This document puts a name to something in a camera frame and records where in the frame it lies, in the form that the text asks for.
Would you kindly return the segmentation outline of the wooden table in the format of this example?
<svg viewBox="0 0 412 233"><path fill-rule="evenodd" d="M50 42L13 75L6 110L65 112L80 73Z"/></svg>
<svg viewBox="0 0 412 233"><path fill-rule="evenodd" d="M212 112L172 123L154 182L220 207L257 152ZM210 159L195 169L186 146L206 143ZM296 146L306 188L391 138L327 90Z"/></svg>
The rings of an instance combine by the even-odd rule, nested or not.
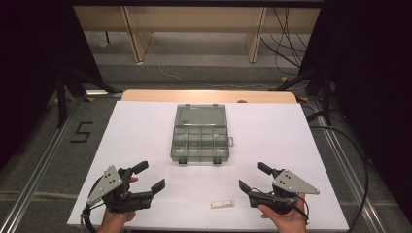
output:
<svg viewBox="0 0 412 233"><path fill-rule="evenodd" d="M246 90L129 89L122 95L121 100L181 103L296 103L296 97L291 92Z"/></svg>

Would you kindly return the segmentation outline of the person's right hand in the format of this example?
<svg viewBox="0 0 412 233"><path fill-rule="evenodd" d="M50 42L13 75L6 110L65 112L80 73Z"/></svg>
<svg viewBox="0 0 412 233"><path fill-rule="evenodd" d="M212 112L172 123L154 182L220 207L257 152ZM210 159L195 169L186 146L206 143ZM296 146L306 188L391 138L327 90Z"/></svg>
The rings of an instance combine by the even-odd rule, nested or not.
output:
<svg viewBox="0 0 412 233"><path fill-rule="evenodd" d="M305 194L299 193L299 199L294 203L294 209L285 215L275 213L271 208L260 204L257 208L261 211L262 218L269 218L280 233L307 233L304 212Z"/></svg>

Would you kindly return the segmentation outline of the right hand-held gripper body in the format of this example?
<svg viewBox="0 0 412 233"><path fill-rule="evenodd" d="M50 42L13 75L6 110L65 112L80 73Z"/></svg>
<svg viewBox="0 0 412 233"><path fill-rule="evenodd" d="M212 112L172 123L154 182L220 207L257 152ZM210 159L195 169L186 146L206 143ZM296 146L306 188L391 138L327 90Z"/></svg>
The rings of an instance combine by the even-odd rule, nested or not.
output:
<svg viewBox="0 0 412 233"><path fill-rule="evenodd" d="M294 209L299 193L319 195L320 191L290 170L273 169L272 190L263 192L252 188L248 194L250 206L256 208L262 204L279 215L285 215Z"/></svg>

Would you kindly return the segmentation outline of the white table sheet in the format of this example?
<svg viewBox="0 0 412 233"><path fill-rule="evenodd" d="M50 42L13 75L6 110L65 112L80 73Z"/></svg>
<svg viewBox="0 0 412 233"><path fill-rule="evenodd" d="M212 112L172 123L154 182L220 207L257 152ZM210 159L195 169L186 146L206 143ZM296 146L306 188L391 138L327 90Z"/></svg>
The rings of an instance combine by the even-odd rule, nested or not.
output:
<svg viewBox="0 0 412 233"><path fill-rule="evenodd" d="M272 232L274 224L252 208L238 185L241 180L269 191L272 179L258 169L263 162L289 169L319 191L308 195L311 232L344 232L348 228L305 115L297 104L229 103L228 133L234 139L226 163L180 165L170 157L177 106L174 103L119 101L68 219L80 223L94 182L110 166L132 167L148 161L131 191L148 190L165 179L165 188L149 209L127 223L137 230ZM233 200L231 208L211 209L212 202Z"/></svg>

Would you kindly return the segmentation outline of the clear grey compartment box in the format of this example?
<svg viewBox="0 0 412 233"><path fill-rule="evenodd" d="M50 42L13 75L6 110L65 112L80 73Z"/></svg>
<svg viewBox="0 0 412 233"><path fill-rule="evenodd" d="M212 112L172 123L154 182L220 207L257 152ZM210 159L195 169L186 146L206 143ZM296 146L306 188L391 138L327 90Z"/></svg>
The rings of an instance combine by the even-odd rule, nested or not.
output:
<svg viewBox="0 0 412 233"><path fill-rule="evenodd" d="M170 156L179 164L222 164L229 159L229 139L225 105L179 105Z"/></svg>

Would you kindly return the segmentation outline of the person's left hand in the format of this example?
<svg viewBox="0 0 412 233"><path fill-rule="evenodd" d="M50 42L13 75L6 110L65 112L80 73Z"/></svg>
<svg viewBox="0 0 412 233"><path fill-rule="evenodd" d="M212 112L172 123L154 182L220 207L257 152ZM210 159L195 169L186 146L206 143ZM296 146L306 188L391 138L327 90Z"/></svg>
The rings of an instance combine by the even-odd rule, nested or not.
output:
<svg viewBox="0 0 412 233"><path fill-rule="evenodd" d="M127 222L130 222L136 216L136 212L111 213L105 210L102 223L97 233L120 233Z"/></svg>

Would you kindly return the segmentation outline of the black metal stand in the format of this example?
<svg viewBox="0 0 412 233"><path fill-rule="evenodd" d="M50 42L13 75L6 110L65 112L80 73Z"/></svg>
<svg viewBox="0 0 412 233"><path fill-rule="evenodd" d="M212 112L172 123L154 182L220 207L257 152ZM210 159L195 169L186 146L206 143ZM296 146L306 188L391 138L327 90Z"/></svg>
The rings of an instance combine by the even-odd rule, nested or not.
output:
<svg viewBox="0 0 412 233"><path fill-rule="evenodd" d="M89 76L85 72L71 67L60 67L55 76L58 105L58 128L63 125L68 115L66 107L66 89L68 89L75 98L83 98L86 95L86 90L83 88L82 83L91 83L111 94L122 93L122 90L110 87L103 81L99 81L93 76Z"/></svg>
<svg viewBox="0 0 412 233"><path fill-rule="evenodd" d="M291 81L285 82L279 87L271 88L271 91L284 91L288 88L300 83L304 80L308 80L309 84L306 87L306 93L308 95L316 95L319 91L322 92L322 110L321 115L326 121L328 126L331 126L330 122L330 95L331 95L331 79L325 68L311 68L293 78Z"/></svg>

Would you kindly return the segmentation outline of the aluminium floor rail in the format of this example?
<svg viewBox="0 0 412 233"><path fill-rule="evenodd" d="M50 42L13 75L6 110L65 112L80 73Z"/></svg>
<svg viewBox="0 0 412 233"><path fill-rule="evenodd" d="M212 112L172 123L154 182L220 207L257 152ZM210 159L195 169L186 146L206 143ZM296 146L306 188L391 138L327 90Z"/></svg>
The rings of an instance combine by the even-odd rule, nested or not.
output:
<svg viewBox="0 0 412 233"><path fill-rule="evenodd" d="M340 129L328 126L321 115L322 101L314 100L312 103L317 125L312 125L313 129L320 129L326 137L327 144L340 167L343 178L351 190L358 209L349 221L348 233L354 233L356 225L363 219L368 227L369 233L387 233L383 222L378 217L377 211L368 197L369 193L369 171L360 149L355 141ZM357 160L361 169L357 170L354 163L350 161L348 153L344 150L339 138L344 138L357 152Z"/></svg>
<svg viewBox="0 0 412 233"><path fill-rule="evenodd" d="M6 215L4 222L0 227L0 233L15 233L19 226L37 188L45 176L52 159L56 155L57 149L61 144L62 138L67 131L68 125L74 113L78 110L79 106L83 102L82 98L74 98L70 105L68 114L64 120L62 120L56 130L54 131L52 138L43 152L40 161L34 169L32 175L27 179L27 183L18 195L15 204L12 206L9 213Z"/></svg>

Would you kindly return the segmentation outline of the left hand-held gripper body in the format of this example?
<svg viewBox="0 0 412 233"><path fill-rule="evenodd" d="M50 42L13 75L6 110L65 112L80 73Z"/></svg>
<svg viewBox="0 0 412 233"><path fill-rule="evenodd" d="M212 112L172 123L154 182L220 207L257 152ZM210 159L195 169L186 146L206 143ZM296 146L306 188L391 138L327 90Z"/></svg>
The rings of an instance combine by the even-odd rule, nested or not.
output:
<svg viewBox="0 0 412 233"><path fill-rule="evenodd" d="M102 201L111 213L119 214L148 209L154 195L151 191L130 192L132 175L131 168L117 169L114 165L110 165L93 185L86 199L86 206L91 209Z"/></svg>

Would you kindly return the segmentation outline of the light wooden bench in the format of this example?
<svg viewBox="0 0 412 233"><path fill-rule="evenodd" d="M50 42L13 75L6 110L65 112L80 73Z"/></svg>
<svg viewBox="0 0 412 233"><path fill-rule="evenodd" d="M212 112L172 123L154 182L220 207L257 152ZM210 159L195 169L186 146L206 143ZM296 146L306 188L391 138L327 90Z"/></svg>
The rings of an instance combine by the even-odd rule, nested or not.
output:
<svg viewBox="0 0 412 233"><path fill-rule="evenodd" d="M154 32L242 33L254 63L261 35L310 34L320 12L292 7L76 6L74 10L84 31L127 33L137 63L144 60Z"/></svg>

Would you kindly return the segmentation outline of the black curtain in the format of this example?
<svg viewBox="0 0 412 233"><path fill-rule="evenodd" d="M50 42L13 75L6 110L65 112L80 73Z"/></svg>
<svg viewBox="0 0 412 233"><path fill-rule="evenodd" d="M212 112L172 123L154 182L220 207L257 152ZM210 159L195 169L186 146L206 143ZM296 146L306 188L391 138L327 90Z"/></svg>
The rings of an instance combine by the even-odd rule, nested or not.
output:
<svg viewBox="0 0 412 233"><path fill-rule="evenodd" d="M323 0L300 70L315 67L412 223L412 0Z"/></svg>
<svg viewBox="0 0 412 233"><path fill-rule="evenodd" d="M0 0L0 170L17 152L56 89L76 95L101 83L69 0Z"/></svg>

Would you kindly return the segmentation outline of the small white flat stick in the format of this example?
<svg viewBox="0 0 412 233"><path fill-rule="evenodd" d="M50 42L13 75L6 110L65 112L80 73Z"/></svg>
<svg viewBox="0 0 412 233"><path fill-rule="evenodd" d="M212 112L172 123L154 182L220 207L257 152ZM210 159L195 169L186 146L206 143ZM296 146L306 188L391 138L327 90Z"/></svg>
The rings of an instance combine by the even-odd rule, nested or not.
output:
<svg viewBox="0 0 412 233"><path fill-rule="evenodd" d="M234 206L235 202L233 200L221 200L210 204L211 209L231 208Z"/></svg>

